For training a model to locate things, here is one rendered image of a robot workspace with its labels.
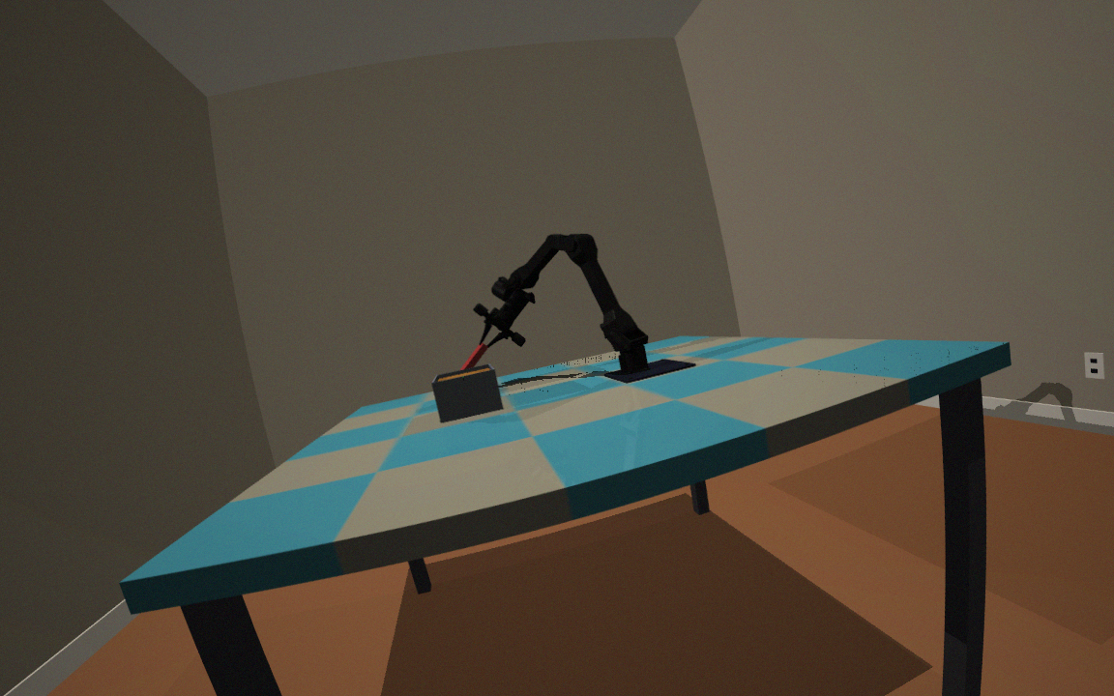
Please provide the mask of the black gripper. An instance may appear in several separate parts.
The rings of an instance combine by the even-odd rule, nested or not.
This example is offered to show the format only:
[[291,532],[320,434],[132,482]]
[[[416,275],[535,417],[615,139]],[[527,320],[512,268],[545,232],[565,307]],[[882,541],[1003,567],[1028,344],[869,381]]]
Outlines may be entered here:
[[[496,327],[501,330],[501,333],[494,336],[491,342],[487,344],[487,347],[490,347],[490,345],[492,345],[495,342],[499,342],[499,340],[501,339],[508,339],[508,336],[511,336],[514,343],[520,345],[520,347],[522,343],[525,343],[525,339],[522,339],[522,335],[520,335],[520,333],[512,332],[512,330],[509,329],[509,326],[512,325],[514,318],[516,318],[518,314],[520,314],[520,311],[514,308],[512,304],[504,303],[504,305],[501,305],[501,308],[499,308],[498,313],[494,314],[494,317],[492,314],[489,314],[488,312],[489,308],[486,308],[485,305],[482,304],[477,304],[476,307],[473,307],[473,311],[476,311],[478,314],[481,314],[481,316],[485,317],[483,335],[481,343],[483,342],[483,336],[489,334],[489,330],[492,327],[491,323],[494,323]],[[496,322],[495,320],[498,320],[499,323]],[[504,325],[505,329],[501,327],[501,325]]]

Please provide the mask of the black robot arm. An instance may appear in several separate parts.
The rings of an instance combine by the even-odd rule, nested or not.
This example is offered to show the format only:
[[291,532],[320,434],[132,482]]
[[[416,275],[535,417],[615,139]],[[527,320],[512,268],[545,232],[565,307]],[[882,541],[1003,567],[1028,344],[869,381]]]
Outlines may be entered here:
[[535,303],[532,292],[527,294],[522,290],[532,290],[539,280],[539,273],[545,265],[553,259],[558,251],[565,251],[576,266],[580,266],[585,280],[592,285],[594,297],[600,304],[604,313],[604,323],[600,329],[607,342],[613,344],[615,352],[620,352],[619,362],[625,375],[641,373],[649,370],[644,344],[647,344],[647,335],[637,329],[635,321],[631,318],[618,300],[610,290],[606,276],[600,268],[598,252],[594,239],[589,234],[573,235],[548,235],[543,242],[543,246],[530,257],[529,263],[514,269],[509,280],[499,277],[492,285],[492,295],[501,298],[504,303],[514,305],[517,311],[522,311],[529,303]]

